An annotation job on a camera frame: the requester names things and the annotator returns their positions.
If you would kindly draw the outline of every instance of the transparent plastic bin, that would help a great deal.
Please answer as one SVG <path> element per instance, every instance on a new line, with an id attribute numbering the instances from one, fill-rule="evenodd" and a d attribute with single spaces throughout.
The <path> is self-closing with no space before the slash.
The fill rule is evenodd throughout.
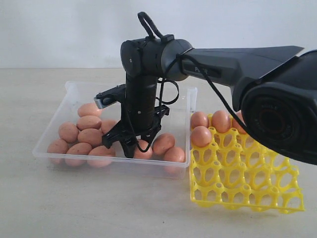
<path id="1" fill-rule="evenodd" d="M 71 82 L 65 84 L 67 93 L 54 114 L 51 122 L 39 139 L 33 155 L 36 158 L 63 158 L 63 159 L 83 159 L 83 160 L 107 160 L 112 163 L 104 168 L 96 169 L 84 164 L 78 168 L 51 165 L 54 169 L 69 169 L 69 170 L 104 170 L 105 173 L 129 173 L 141 176 L 165 177 L 183 179 L 190 163 L 190 115 L 195 111 L 197 88 L 182 87 L 180 85 L 180 95 L 176 103 L 169 105 L 170 114 L 164 116 L 161 122 L 162 129 L 158 136 L 165 132 L 170 132 L 175 136 L 176 145 L 184 149 L 185 162 L 168 162 L 163 161 L 162 157 L 153 156 L 149 160 L 129 159 L 123 154 L 123 150 L 119 142 L 114 143 L 113 147 L 116 150 L 116 157 L 102 156 L 85 156 L 85 155 L 66 155 L 66 154 L 49 154 L 47 153 L 48 145 L 59 138 L 58 128 L 66 122 L 71 121 L 77 123 L 79 116 L 77 115 L 78 108 L 84 103 L 91 103 L 94 97 L 103 91 L 115 87 L 116 84 L 101 84 L 91 82 Z M 163 100 L 170 101 L 177 95 L 177 90 L 174 85 L 166 83 L 164 85 Z M 111 105 L 103 110 L 101 119 L 120 120 L 120 103 Z M 174 173 L 168 173 L 165 167 L 173 167 Z"/>

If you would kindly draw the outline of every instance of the egg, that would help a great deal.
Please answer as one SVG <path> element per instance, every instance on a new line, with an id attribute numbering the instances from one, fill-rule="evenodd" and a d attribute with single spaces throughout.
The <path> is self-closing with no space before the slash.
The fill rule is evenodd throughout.
<path id="1" fill-rule="evenodd" d="M 117 121 L 112 119 L 103 120 L 101 122 L 101 131 L 103 134 L 107 134 L 116 124 Z"/>
<path id="2" fill-rule="evenodd" d="M 231 128 L 229 113 L 216 111 L 211 117 L 211 124 L 219 133 L 226 133 Z"/>
<path id="3" fill-rule="evenodd" d="M 99 109 L 96 103 L 85 103 L 80 106 L 77 110 L 77 114 L 79 117 L 84 116 L 97 116 L 100 117 L 102 114 L 102 109 Z"/>
<path id="4" fill-rule="evenodd" d="M 202 125 L 195 127 L 190 135 L 192 143 L 198 147 L 205 147 L 212 140 L 210 130 Z"/>
<path id="5" fill-rule="evenodd" d="M 92 149 L 88 155 L 115 157 L 115 149 L 113 147 L 108 149 L 102 145 Z M 111 160 L 88 160 L 87 164 L 94 168 L 102 168 L 111 164 Z"/>
<path id="6" fill-rule="evenodd" d="M 138 139 L 138 142 L 139 142 L 139 146 L 142 150 L 145 150 L 147 148 L 148 142 L 146 142 L 145 140 L 141 140 L 141 139 Z M 147 159 L 150 159 L 152 157 L 152 155 L 153 155 L 152 147 L 149 147 L 147 152 L 142 152 L 139 150 L 138 147 L 136 147 L 135 151 L 134 151 L 133 158 L 147 160 Z"/>
<path id="7" fill-rule="evenodd" d="M 100 130 L 88 128 L 78 134 L 78 142 L 86 142 L 95 148 L 102 144 L 102 136 L 103 133 Z"/>
<path id="8" fill-rule="evenodd" d="M 66 154 L 69 147 L 66 141 L 63 139 L 57 139 L 54 140 L 47 148 L 47 153 L 53 153 L 53 154 Z M 55 164 L 59 165 L 63 162 L 64 159 L 62 158 L 49 158 L 49 160 Z"/>
<path id="9" fill-rule="evenodd" d="M 192 129 L 202 125 L 204 127 L 209 127 L 209 119 L 207 114 L 203 112 L 195 112 L 190 118 L 190 126 Z"/>
<path id="10" fill-rule="evenodd" d="M 78 133 L 77 126 L 69 121 L 64 122 L 58 128 L 59 137 L 70 144 L 77 141 Z"/>
<path id="11" fill-rule="evenodd" d="M 101 119 L 97 116 L 83 116 L 78 119 L 77 127 L 80 130 L 88 128 L 99 129 L 101 127 Z"/>
<path id="12" fill-rule="evenodd" d="M 78 144 L 75 144 L 72 147 L 70 147 L 69 150 L 67 151 L 67 154 L 68 155 L 88 155 L 92 149 L 93 148 L 91 147 L 90 144 L 82 142 L 82 143 L 78 143 Z M 77 167 L 77 166 L 81 166 L 84 163 L 86 163 L 86 160 L 65 159 L 65 163 L 69 166 Z"/>
<path id="13" fill-rule="evenodd" d="M 240 120 L 244 123 L 241 111 L 238 111 L 238 112 L 236 113 L 236 115 L 237 115 L 238 118 L 240 118 Z M 236 128 L 240 134 L 247 134 L 246 131 L 245 131 L 245 130 L 240 126 L 240 124 L 235 120 L 235 118 L 232 119 L 232 127 L 233 127 L 233 128 Z"/>
<path id="14" fill-rule="evenodd" d="M 153 153 L 163 155 L 167 150 L 175 146 L 175 137 L 171 133 L 159 135 L 153 143 Z"/>
<path id="15" fill-rule="evenodd" d="M 164 155 L 164 161 L 183 163 L 185 161 L 185 152 L 180 147 L 170 148 Z M 176 166 L 165 166 L 164 170 L 169 174 L 174 174 L 179 171 L 179 167 Z"/>

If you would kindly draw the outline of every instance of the white table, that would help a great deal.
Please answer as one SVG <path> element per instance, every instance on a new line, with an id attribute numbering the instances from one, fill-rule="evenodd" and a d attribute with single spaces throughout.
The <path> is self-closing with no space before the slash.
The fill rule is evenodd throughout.
<path id="1" fill-rule="evenodd" d="M 0 70 L 1 238 L 316 237 L 317 167 L 299 166 L 306 212 L 200 208 L 184 180 L 50 170 L 31 151 L 62 98 L 66 81 L 124 82 L 122 69 Z M 202 80 L 197 109 L 224 106 Z M 219 87 L 227 100 L 228 88 Z"/>

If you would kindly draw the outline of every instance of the yellow egg tray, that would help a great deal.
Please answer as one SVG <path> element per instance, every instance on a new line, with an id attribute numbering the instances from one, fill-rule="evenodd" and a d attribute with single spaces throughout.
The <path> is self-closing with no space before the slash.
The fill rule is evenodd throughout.
<path id="1" fill-rule="evenodd" d="M 209 130 L 212 141 L 208 146 L 191 145 L 189 172 L 193 202 L 202 207 L 221 204 L 231 210 L 276 209 L 283 214 L 305 210 L 297 183 L 299 170 L 290 164 L 289 158 L 247 134 L 239 134 L 235 128 L 226 133 L 219 133 L 214 127 Z"/>

